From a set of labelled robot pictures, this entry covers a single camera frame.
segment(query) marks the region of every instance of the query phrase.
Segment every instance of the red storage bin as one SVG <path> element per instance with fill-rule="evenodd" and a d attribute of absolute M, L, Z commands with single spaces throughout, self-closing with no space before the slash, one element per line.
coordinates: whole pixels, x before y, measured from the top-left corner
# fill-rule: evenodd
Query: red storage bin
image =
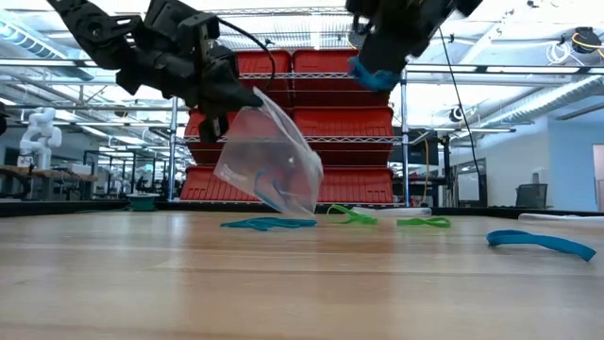
<path fill-rule="evenodd" d="M 187 180 L 180 193 L 182 200 L 202 201 L 258 201 L 232 185 L 214 176 L 211 166 L 192 166 L 187 168 Z"/>
<path fill-rule="evenodd" d="M 380 108 L 295 108 L 294 121 L 305 136 L 392 137 L 393 111 Z M 311 143 L 324 165 L 383 165 L 389 143 Z"/>
<path fill-rule="evenodd" d="M 294 52 L 295 73 L 347 73 L 356 50 L 301 50 Z M 356 80 L 294 79 L 295 106 L 387 106 L 388 93 L 363 89 Z"/>
<path fill-rule="evenodd" d="M 237 112 L 229 112 L 226 114 L 229 123 L 233 123 Z M 189 122 L 185 127 L 185 137 L 199 137 L 199 125 L 206 120 L 206 115 L 199 110 L 189 111 Z M 200 143 L 187 142 L 187 147 L 197 164 L 215 164 L 220 158 L 223 143 Z"/>
<path fill-rule="evenodd" d="M 277 73 L 290 73 L 292 71 L 292 56 L 287 51 L 271 51 L 275 59 Z M 271 74 L 273 66 L 266 52 L 237 52 L 239 73 Z M 273 79 L 268 93 L 264 90 L 267 79 L 242 79 L 242 84 L 253 88 L 256 86 L 265 92 L 279 106 L 289 108 L 292 106 L 290 92 L 292 82 L 290 79 Z"/>
<path fill-rule="evenodd" d="M 393 203 L 393 173 L 385 167 L 326 167 L 319 201 Z"/>
<path fill-rule="evenodd" d="M 257 201 L 213 175 L 213 167 L 187 169 L 180 199 L 205 201 Z M 319 191 L 319 202 L 393 203 L 392 172 L 376 167 L 327 167 Z"/>

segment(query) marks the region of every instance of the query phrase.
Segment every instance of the cable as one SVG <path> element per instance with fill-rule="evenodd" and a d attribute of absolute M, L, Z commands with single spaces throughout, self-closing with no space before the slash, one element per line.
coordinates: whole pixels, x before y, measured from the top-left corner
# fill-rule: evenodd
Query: cable
<path fill-rule="evenodd" d="M 465 110 L 463 109 L 463 104 L 461 103 L 460 90 L 457 87 L 457 81 L 455 81 L 455 73 L 453 72 L 453 66 L 451 66 L 451 59 L 449 58 L 449 53 L 446 50 L 446 42 L 445 42 L 445 37 L 443 36 L 443 31 L 441 30 L 440 27 L 438 27 L 438 31 L 441 33 L 441 40 L 443 41 L 443 48 L 445 49 L 446 63 L 449 65 L 449 71 L 451 72 L 451 79 L 453 80 L 453 87 L 455 88 L 455 94 L 457 95 L 457 100 L 458 100 L 458 103 L 460 104 L 460 112 L 461 112 L 461 115 L 463 116 L 463 122 L 465 123 L 465 127 L 468 129 L 468 133 L 470 136 L 470 146 L 472 146 L 472 160 L 474 161 L 474 166 L 476 166 L 476 173 L 478 174 L 478 183 L 480 183 L 480 169 L 478 169 L 478 162 L 476 161 L 476 148 L 474 145 L 474 137 L 472 137 L 472 130 L 470 129 L 470 125 L 468 124 L 468 119 L 465 116 Z"/>
<path fill-rule="evenodd" d="M 247 31 L 235 26 L 232 23 L 226 22 L 220 18 L 218 18 L 218 22 L 224 26 L 227 26 L 227 27 L 234 29 L 237 32 L 243 34 L 245 37 L 249 38 L 249 40 L 251 40 L 256 45 L 258 45 L 264 52 L 266 52 L 266 54 L 268 54 L 268 58 L 271 59 L 271 66 L 273 67 L 273 71 L 271 72 L 271 77 L 268 79 L 268 81 L 266 82 L 266 86 L 264 87 L 264 91 L 268 91 L 271 88 L 271 83 L 273 82 L 273 79 L 275 79 L 275 72 L 277 71 L 277 64 L 275 63 L 275 58 L 273 58 L 273 54 L 271 53 L 271 51 L 268 50 L 268 47 L 266 47 L 266 45 L 264 43 L 260 42 L 258 39 L 256 39 L 256 37 L 254 37 Z"/>
<path fill-rule="evenodd" d="M 578 33 L 573 34 L 573 37 L 571 38 L 572 41 L 573 41 L 573 43 L 576 43 L 577 45 L 580 45 L 580 46 L 583 46 L 583 47 L 595 48 L 597 50 L 597 53 L 600 54 L 600 57 L 604 58 L 604 52 L 602 52 L 602 50 L 600 49 L 600 48 L 604 48 L 604 45 L 601 45 L 601 44 L 600 45 L 592 45 L 592 44 L 589 44 L 589 43 L 580 42 L 580 41 L 577 40 L 577 36 L 578 35 L 579 35 Z"/>
<path fill-rule="evenodd" d="M 562 51 L 562 55 L 559 56 L 557 51 Z M 570 57 L 579 65 L 585 66 L 581 60 L 573 55 L 573 50 L 568 43 L 560 44 L 560 42 L 552 42 L 545 51 L 545 56 L 547 57 L 547 60 L 549 60 L 550 65 L 561 64 Z"/>

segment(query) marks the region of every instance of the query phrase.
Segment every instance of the ziplock bag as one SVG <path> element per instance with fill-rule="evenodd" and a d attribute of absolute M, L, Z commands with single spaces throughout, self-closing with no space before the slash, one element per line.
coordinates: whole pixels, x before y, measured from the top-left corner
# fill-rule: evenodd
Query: ziplock bag
<path fill-rule="evenodd" d="M 230 125 L 214 175 L 281 213 L 314 215 L 323 165 L 294 121 L 260 90 Z"/>

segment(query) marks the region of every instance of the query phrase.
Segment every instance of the green rubber band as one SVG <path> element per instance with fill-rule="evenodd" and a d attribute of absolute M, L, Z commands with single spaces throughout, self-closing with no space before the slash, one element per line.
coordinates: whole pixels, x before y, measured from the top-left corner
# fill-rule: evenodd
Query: green rubber band
<path fill-rule="evenodd" d="M 451 228 L 451 221 L 444 217 L 433 217 L 429 219 L 411 218 L 407 220 L 396 220 L 396 225 L 399 227 L 428 225 L 437 228 Z"/>
<path fill-rule="evenodd" d="M 348 216 L 348 219 L 344 220 L 344 221 L 333 219 L 332 218 L 333 215 L 329 214 L 332 209 L 337 210 L 340 213 L 344 213 L 345 215 Z M 360 223 L 363 225 L 375 225 L 378 223 L 378 219 L 375 218 L 374 216 L 364 214 L 364 213 L 353 212 L 350 209 L 347 209 L 346 207 L 343 207 L 338 204 L 334 204 L 331 207 L 329 207 L 329 209 L 327 209 L 327 220 L 331 223 L 337 223 L 337 224 Z"/>

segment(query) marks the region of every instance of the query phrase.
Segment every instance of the humanoid robot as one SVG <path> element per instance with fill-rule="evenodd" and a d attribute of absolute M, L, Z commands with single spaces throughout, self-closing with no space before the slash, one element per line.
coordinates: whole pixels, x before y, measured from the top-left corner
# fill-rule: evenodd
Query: humanoid robot
<path fill-rule="evenodd" d="M 62 142 L 62 134 L 58 127 L 53 126 L 55 109 L 36 109 L 36 113 L 29 115 L 29 125 L 19 143 L 18 166 L 36 166 L 44 170 L 50 168 L 52 156 L 51 147 L 59 147 Z"/>

